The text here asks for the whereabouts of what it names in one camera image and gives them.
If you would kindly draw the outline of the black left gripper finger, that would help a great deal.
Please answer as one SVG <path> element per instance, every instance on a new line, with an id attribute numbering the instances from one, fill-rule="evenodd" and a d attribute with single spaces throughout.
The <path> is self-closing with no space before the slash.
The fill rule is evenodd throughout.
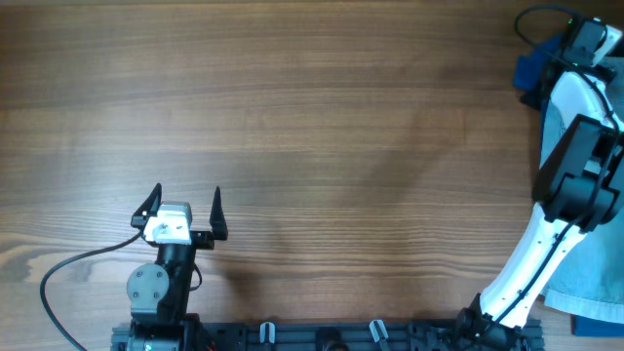
<path id="1" fill-rule="evenodd" d="M 215 240 L 226 241 L 228 239 L 228 227 L 223 212 L 221 191 L 219 186 L 214 191 L 209 224 L 211 226 L 213 238 Z"/>
<path id="2" fill-rule="evenodd" d="M 147 221 L 155 216 L 160 208 L 162 200 L 162 185 L 158 182 L 149 196 L 136 209 L 131 217 L 131 227 L 144 228 Z"/>

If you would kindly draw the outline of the light blue denim shorts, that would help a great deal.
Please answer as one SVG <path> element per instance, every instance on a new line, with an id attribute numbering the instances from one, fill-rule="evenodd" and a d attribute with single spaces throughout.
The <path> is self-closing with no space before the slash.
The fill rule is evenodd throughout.
<path id="1" fill-rule="evenodd" d="M 617 75 L 606 93 L 623 121 L 623 58 L 607 57 Z M 564 133 L 560 111 L 542 111 L 540 168 Z M 542 290 L 546 306 L 590 319 L 623 324 L 623 209 L 608 224 L 584 235 Z"/>

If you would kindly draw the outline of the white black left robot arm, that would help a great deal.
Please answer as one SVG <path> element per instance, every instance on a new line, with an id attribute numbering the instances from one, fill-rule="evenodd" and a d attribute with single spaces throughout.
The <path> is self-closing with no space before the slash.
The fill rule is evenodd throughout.
<path id="1" fill-rule="evenodd" d="M 214 191 L 209 230 L 193 230 L 187 202 L 164 201 L 156 184 L 133 213 L 131 227 L 157 249 L 154 262 L 143 264 L 129 277 L 131 324 L 125 335 L 111 338 L 113 350 L 215 350 L 215 342 L 196 314 L 187 312 L 198 271 L 196 252 L 211 251 L 216 241 L 228 239 L 221 191 Z"/>

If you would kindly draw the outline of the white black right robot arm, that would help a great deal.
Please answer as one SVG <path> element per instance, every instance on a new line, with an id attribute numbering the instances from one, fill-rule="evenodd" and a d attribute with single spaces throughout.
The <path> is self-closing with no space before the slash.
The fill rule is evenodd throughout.
<path id="1" fill-rule="evenodd" d="M 456 350 L 514 350 L 542 289 L 564 258 L 623 206 L 623 124 L 606 84 L 567 71 L 550 95 L 565 131 L 535 180 L 526 231 L 499 275 L 459 313 Z"/>

